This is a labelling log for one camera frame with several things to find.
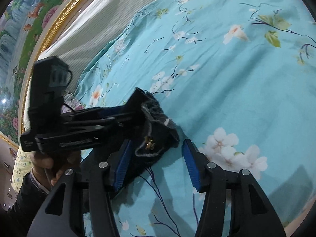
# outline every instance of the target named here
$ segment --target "black sleeve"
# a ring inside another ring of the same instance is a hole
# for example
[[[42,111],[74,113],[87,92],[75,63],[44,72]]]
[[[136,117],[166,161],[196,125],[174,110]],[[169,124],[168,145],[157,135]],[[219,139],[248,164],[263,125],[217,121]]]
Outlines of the black sleeve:
[[[26,174],[16,202],[7,212],[10,224],[19,235],[27,235],[30,225],[46,196],[47,194],[36,186],[31,174]]]

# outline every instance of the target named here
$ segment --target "gold picture frame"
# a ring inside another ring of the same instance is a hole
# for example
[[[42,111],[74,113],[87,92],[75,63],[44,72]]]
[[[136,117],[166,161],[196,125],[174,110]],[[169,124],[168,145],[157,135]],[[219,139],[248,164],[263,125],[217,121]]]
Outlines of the gold picture frame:
[[[59,14],[57,17],[55,17],[55,20],[50,25],[50,28],[45,31],[46,35],[44,37],[41,37],[39,39],[39,46],[37,45],[37,49],[35,47],[34,52],[35,56],[32,56],[29,61],[28,67],[33,65],[35,61],[37,61],[40,54],[45,51],[55,40],[58,38],[58,36],[62,33],[62,27],[65,27],[65,22],[69,19],[69,16],[76,10],[79,10],[81,8],[82,3],[84,3],[86,0],[65,0],[67,4],[62,8],[61,11],[59,11]],[[25,73],[24,81],[23,81],[23,87],[21,90],[20,95],[20,104],[19,104],[19,133],[24,132],[24,110],[26,105],[26,95],[27,90],[31,81],[32,77],[32,67],[27,70]],[[6,136],[0,136],[0,138],[4,139],[6,142],[10,143],[10,140],[6,138]]]

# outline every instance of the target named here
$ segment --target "yellow patterned fabric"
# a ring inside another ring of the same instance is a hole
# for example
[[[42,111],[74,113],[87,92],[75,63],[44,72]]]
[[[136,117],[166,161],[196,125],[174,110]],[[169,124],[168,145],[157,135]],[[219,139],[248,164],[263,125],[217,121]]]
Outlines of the yellow patterned fabric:
[[[13,175],[12,175],[12,188],[19,192],[23,177],[31,171],[31,168],[33,167],[33,164],[30,159],[30,155],[28,152],[24,152],[22,150],[22,147],[20,145],[18,154],[16,156],[14,169],[13,169]]]

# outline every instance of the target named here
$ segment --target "painting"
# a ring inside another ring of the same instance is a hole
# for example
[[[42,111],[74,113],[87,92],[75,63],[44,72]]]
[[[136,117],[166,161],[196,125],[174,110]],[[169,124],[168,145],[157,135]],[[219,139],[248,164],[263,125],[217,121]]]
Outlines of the painting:
[[[0,131],[18,143],[18,104],[27,64],[64,0],[12,0],[0,18]]]

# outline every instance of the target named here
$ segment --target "bed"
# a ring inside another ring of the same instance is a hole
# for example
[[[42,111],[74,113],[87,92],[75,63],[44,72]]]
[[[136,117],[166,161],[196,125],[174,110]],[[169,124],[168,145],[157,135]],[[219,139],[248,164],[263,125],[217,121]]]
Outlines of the bed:
[[[315,196],[314,19],[301,0],[151,1],[121,29],[81,39],[93,50],[86,53],[64,50],[91,23],[78,18],[40,58],[58,55],[73,67],[72,100],[85,108],[122,105],[135,87],[153,93],[182,139],[226,170],[252,172],[286,228]],[[185,237],[203,200],[177,148],[113,207],[121,236]],[[88,214],[85,222],[92,236]]]

